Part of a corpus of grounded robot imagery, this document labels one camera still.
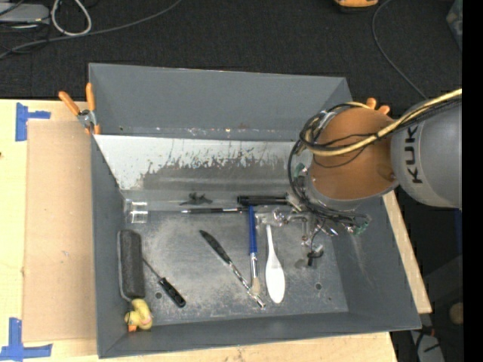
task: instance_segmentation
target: pen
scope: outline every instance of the pen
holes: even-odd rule
[[[181,210],[181,213],[238,213],[238,212],[247,212],[248,207],[240,207],[240,208],[192,208],[192,209],[185,209]]]

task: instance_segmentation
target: black carpet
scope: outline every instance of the black carpet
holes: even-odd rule
[[[92,6],[96,32],[148,17],[177,0],[82,1]],[[54,0],[27,2],[51,7]],[[343,14],[331,0],[182,0],[127,29],[18,49],[0,59],[0,97],[57,99],[63,90],[85,100],[92,62],[340,76],[354,100],[375,97],[391,106],[394,118],[424,97],[460,88],[462,51],[446,22],[452,2],[380,0],[381,5],[374,18],[379,6]],[[85,25],[72,0],[65,0],[58,19],[70,31]],[[54,28],[2,27],[0,54],[59,35]],[[423,276],[461,253],[454,210],[418,204],[401,189],[397,195]]]

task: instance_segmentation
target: yellow cable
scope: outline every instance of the yellow cable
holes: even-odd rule
[[[435,104],[443,102],[445,100],[449,100],[449,99],[454,98],[454,97],[458,97],[461,94],[462,94],[462,89],[458,89],[458,90],[452,91],[448,94],[441,95],[440,97],[437,97],[433,100],[430,100],[430,101],[424,103],[422,106],[418,107],[417,109],[415,109],[415,110],[409,112],[408,114],[404,115],[399,120],[391,123],[389,126],[381,129],[379,132],[375,133],[374,135],[371,135],[367,138],[364,138],[363,140],[360,140],[356,143],[353,143],[350,146],[346,146],[346,147],[343,147],[343,148],[340,148],[340,149],[335,149],[335,150],[317,150],[317,148],[314,148],[314,147],[308,146],[308,145],[306,145],[306,148],[308,150],[310,150],[312,153],[314,153],[315,155],[320,155],[322,157],[333,157],[335,155],[342,155],[342,154],[353,152],[354,150],[357,150],[357,149],[360,149],[360,148],[362,148],[366,145],[369,145],[370,143],[372,143],[372,142],[384,137],[385,135],[391,133],[401,123],[406,122],[406,121],[410,121],[411,119],[417,117],[421,113],[427,111],[427,109],[434,106]],[[368,108],[366,105],[363,105],[362,103],[349,102],[348,104],[357,104],[357,105],[362,105],[361,107]],[[310,135],[310,130],[308,130],[305,134],[305,138],[306,138],[307,141],[310,141],[309,135]]]

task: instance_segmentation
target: black handle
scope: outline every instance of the black handle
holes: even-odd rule
[[[237,202],[245,207],[249,205],[286,205],[285,196],[238,196]]]
[[[182,308],[186,305],[186,300],[181,296],[181,294],[177,291],[177,289],[174,288],[173,285],[166,280],[166,278],[159,279],[159,283],[165,289],[169,297],[173,299],[173,302],[175,302],[178,307]]]
[[[203,238],[210,244],[211,248],[213,248],[227,264],[230,264],[232,262],[232,260],[229,258],[228,254],[225,252],[220,243],[218,243],[216,238],[211,236],[206,231],[200,231],[199,233],[202,234]]]

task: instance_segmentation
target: blue tape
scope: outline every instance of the blue tape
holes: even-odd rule
[[[17,103],[17,121],[15,122],[15,140],[26,141],[27,121],[31,118],[50,119],[50,112],[36,111],[29,112],[29,108],[22,103]]]
[[[8,346],[2,346],[0,360],[22,362],[24,358],[50,357],[52,344],[38,347],[23,347],[22,321],[10,318],[8,321]]]

